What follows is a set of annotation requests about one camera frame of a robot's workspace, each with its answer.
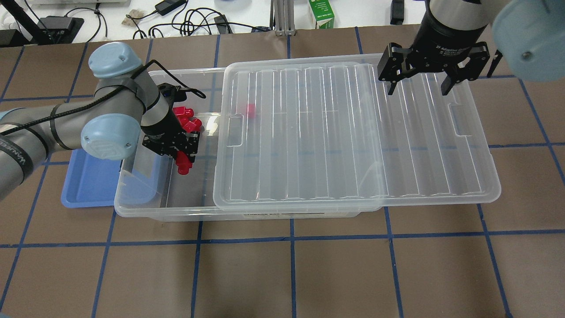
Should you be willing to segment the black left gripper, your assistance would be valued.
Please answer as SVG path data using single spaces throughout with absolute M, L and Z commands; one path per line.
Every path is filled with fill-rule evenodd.
M 202 92 L 168 83 L 158 84 L 157 87 L 167 103 L 167 113 L 156 124 L 143 126 L 143 146 L 158 155 L 167 155 L 171 158 L 176 158 L 177 151 L 183 151 L 189 162 L 194 163 L 199 147 L 200 132 L 184 131 L 173 114 L 172 108 L 174 103 L 186 101 L 186 93 L 195 93 L 201 97 Z

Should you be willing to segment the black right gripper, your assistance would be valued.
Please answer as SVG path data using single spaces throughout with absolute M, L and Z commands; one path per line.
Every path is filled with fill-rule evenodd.
M 422 73 L 447 74 L 442 96 L 461 81 L 475 80 L 490 58 L 487 43 L 478 41 L 483 30 L 422 26 L 409 47 L 390 42 L 378 63 L 378 79 L 387 82 L 387 95 L 394 94 L 401 80 Z

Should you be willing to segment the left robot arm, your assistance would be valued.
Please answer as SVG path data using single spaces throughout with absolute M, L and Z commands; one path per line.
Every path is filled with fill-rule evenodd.
M 1 198 L 23 184 L 53 153 L 83 149 L 93 157 L 123 160 L 137 145 L 172 158 L 180 174 L 195 161 L 201 122 L 194 111 L 174 108 L 192 93 L 168 70 L 176 85 L 155 84 L 148 63 L 126 43 L 110 42 L 88 60 L 98 79 L 94 96 L 85 102 L 18 107 L 1 113 Z

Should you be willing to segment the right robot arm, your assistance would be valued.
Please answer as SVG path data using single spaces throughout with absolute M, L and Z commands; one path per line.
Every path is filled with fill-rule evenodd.
M 423 73 L 446 74 L 446 96 L 462 81 L 476 80 L 490 58 L 479 37 L 492 29 L 496 54 L 526 81 L 564 78 L 565 3 L 562 0 L 427 0 L 426 11 L 409 48 L 389 43 L 377 65 L 378 79 L 392 95 L 397 84 Z

